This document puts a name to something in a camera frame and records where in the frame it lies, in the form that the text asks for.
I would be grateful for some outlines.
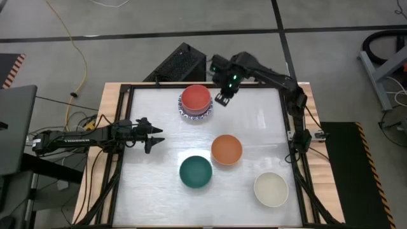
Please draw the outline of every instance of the teal bowl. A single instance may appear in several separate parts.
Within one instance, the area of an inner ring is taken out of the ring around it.
[[[201,188],[212,177],[212,166],[204,157],[190,156],[179,168],[181,181],[190,188]]]

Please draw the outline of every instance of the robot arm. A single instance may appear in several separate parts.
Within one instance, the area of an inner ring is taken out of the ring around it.
[[[99,146],[107,153],[118,153],[127,141],[145,142],[144,150],[150,153],[151,147],[162,142],[164,138],[148,137],[163,130],[153,127],[147,118],[136,120],[120,120],[106,127],[96,128],[86,132],[61,132],[47,130],[33,139],[32,150],[37,155],[43,155],[59,148]]]
[[[247,52],[234,55],[230,60],[214,55],[210,70],[215,72],[213,82],[221,87],[221,92],[216,96],[215,101],[223,106],[226,106],[238,92],[244,78],[253,77],[280,90],[284,96],[287,112],[293,117],[294,122],[295,133],[291,146],[300,153],[308,151],[312,136],[304,128],[303,121],[307,96],[295,80],[262,66]]]

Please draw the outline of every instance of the gray floor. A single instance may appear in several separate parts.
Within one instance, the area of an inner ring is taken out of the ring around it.
[[[277,28],[269,0],[130,0],[118,9],[86,0],[50,2],[74,36]],[[120,3],[119,0],[103,2]],[[400,2],[407,10],[406,1]],[[394,14],[396,1],[278,0],[278,4],[285,28],[407,22]],[[362,41],[373,32],[308,32],[286,36],[297,79],[311,82],[320,119],[362,123],[396,226],[407,228],[404,216],[407,212],[407,150],[386,140],[378,128],[381,107],[356,59]],[[0,38],[55,36],[66,36],[66,32],[43,0],[9,0],[0,13]],[[287,73],[278,34],[78,41],[88,61],[89,75],[75,103],[98,108],[105,82],[142,81],[182,42],[208,56],[218,53],[230,57],[245,50],[263,64]],[[375,52],[389,57],[394,51],[394,40],[384,39],[373,46]],[[13,87],[35,84],[38,95],[67,101],[69,92],[79,85],[83,76],[83,63],[70,42],[0,43],[0,52],[27,55]],[[65,111],[64,105],[37,100],[30,129],[63,125]],[[405,108],[399,108],[389,115],[389,121],[402,117],[403,113]],[[72,123],[80,118],[78,115]],[[400,133],[392,132],[390,136],[406,142]],[[62,196],[59,198],[67,200],[72,192],[59,194]],[[59,208],[41,211],[37,218],[36,228],[66,225]]]

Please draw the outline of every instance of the black box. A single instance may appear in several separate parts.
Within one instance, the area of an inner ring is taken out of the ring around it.
[[[206,81],[206,55],[182,43],[143,82]]]

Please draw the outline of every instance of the orange bowl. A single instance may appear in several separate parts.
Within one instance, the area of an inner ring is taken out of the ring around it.
[[[215,161],[222,165],[233,165],[237,163],[243,154],[240,141],[229,134],[217,137],[212,143],[212,156]]]

